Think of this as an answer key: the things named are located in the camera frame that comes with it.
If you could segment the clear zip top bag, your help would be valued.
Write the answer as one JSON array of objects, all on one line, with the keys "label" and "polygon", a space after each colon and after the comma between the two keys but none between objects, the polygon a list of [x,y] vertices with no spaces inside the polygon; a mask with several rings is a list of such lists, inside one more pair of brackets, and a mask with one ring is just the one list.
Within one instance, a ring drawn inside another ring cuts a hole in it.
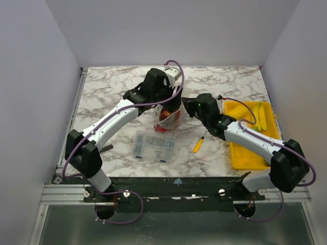
[{"label": "clear zip top bag", "polygon": [[[182,90],[182,96],[189,96],[191,94],[192,90],[189,88],[183,89]],[[154,123],[159,123],[162,125],[167,125],[171,130],[174,130],[176,128],[178,128],[178,126],[181,124],[181,121],[185,115],[185,107],[183,105],[183,103],[181,102],[181,105],[179,107],[179,109],[175,112],[172,112],[172,114],[166,118],[164,121],[159,122],[159,114],[160,114],[160,110],[162,109],[162,105],[158,105],[155,107],[154,111],[153,111],[153,124]]]}]

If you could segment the red bell pepper toy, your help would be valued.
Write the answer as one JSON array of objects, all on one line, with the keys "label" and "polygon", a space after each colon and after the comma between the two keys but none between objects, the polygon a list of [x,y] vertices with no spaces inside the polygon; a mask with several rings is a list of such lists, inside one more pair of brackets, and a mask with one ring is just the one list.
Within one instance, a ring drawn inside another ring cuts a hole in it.
[{"label": "red bell pepper toy", "polygon": [[160,133],[170,131],[170,129],[169,129],[169,127],[167,125],[162,125],[162,124],[159,124],[159,123],[154,123],[153,127],[154,127],[154,130],[156,132],[160,132]]}]

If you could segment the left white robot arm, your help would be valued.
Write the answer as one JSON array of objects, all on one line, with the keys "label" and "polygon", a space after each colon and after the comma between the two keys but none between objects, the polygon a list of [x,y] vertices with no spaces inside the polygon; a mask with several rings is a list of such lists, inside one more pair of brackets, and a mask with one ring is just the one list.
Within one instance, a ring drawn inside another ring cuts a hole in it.
[{"label": "left white robot arm", "polygon": [[156,105],[171,102],[181,94],[182,85],[176,86],[178,78],[184,78],[182,68],[165,65],[164,70],[151,68],[144,80],[126,91],[119,103],[98,122],[81,132],[68,133],[64,158],[90,184],[96,188],[96,196],[103,202],[113,197],[112,181],[102,170],[100,150],[124,125],[136,119]]}]

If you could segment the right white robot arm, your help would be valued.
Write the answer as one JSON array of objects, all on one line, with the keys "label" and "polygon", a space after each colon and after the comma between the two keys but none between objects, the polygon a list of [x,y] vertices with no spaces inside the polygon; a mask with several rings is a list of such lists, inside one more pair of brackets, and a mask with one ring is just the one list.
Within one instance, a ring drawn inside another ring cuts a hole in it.
[{"label": "right white robot arm", "polygon": [[270,138],[222,114],[210,93],[181,100],[189,116],[200,120],[212,136],[243,146],[270,164],[266,171],[244,174],[240,178],[235,187],[239,199],[246,200],[260,189],[277,188],[290,193],[308,174],[309,164],[297,141]]}]

